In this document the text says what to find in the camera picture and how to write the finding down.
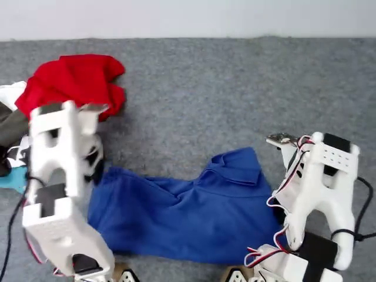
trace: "fabric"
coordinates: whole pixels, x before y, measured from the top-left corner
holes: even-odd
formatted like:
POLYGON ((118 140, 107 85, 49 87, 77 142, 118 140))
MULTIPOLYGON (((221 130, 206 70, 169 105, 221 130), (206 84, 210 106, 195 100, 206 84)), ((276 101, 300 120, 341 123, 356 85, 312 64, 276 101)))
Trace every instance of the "fabric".
POLYGON ((61 56, 36 70, 16 106, 30 118, 34 108, 53 102, 74 100, 78 107, 107 104, 109 109, 99 117, 102 121, 117 113, 125 101, 124 90, 110 83, 124 72, 124 66, 111 56, 61 56))
POLYGON ((0 188, 10 188, 18 193, 23 193, 26 186, 25 173, 27 171, 26 166, 13 168, 9 175, 0 177, 0 188))
POLYGON ((0 85, 0 102, 10 108, 10 110, 17 110, 15 105, 16 100, 25 91, 26 82, 15 82, 12 85, 0 85))
POLYGON ((18 144, 8 149, 6 158, 11 167, 27 166, 29 160, 30 141, 28 135, 25 135, 18 144))
POLYGON ((111 167, 92 191, 88 222, 117 253, 241 264, 247 246, 272 244, 280 226, 252 148, 217 155, 192 181, 111 167))
POLYGON ((20 110, 12 112, 0 103, 0 146, 12 146, 19 142, 28 130, 29 122, 20 110))

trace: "blue polo shirt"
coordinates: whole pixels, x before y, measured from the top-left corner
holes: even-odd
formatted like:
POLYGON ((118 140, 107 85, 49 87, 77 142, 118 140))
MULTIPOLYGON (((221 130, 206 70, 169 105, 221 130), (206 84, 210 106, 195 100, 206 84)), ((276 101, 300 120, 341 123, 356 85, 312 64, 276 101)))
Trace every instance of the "blue polo shirt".
POLYGON ((111 167, 93 188, 88 222, 115 253, 242 264, 247 246, 280 230, 250 147, 217 155, 191 181, 111 167))

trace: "carpet floor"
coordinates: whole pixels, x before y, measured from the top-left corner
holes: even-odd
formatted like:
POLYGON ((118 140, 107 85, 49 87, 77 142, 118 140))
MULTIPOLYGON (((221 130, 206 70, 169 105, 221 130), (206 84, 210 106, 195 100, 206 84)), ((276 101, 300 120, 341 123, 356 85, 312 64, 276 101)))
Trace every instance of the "carpet floor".
MULTIPOLYGON (((62 54, 103 53, 124 63, 118 84, 124 111, 100 125, 106 155, 139 174, 192 179, 209 158, 255 148, 273 187, 284 169, 270 133, 330 132, 359 145, 359 175, 376 184, 376 39, 125 39, 0 42, 0 85, 26 80, 62 54)), ((358 214, 367 190, 355 185, 358 214)), ((0 262, 6 225, 19 194, 0 190, 0 262)), ((376 202, 361 226, 376 231, 376 202)), ((328 235, 320 213, 308 229, 328 235)), ((376 276, 376 239, 358 243, 344 281, 376 276)), ((224 266, 157 257, 117 257, 142 281, 218 281, 224 266)), ((37 265, 24 242, 21 217, 4 281, 62 281, 52 266, 37 265)))

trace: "white wall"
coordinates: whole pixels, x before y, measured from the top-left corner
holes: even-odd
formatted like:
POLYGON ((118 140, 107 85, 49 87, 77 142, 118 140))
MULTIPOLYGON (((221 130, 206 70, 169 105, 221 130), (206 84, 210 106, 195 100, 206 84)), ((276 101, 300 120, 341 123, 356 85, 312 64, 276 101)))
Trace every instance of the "white wall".
POLYGON ((376 0, 0 0, 0 40, 375 36, 376 0))

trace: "white cloth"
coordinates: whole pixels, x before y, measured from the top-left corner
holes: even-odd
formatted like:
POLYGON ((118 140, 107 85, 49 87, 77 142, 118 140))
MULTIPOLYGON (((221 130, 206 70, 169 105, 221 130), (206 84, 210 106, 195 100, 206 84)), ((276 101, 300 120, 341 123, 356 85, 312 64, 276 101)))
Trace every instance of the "white cloth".
POLYGON ((10 108, 10 110, 17 110, 15 102, 23 94, 25 88, 25 81, 15 82, 12 85, 0 85, 0 102, 10 108))
POLYGON ((27 166, 26 151, 30 148, 30 138, 25 135, 18 146, 13 146, 8 149, 8 161, 11 167, 27 166))

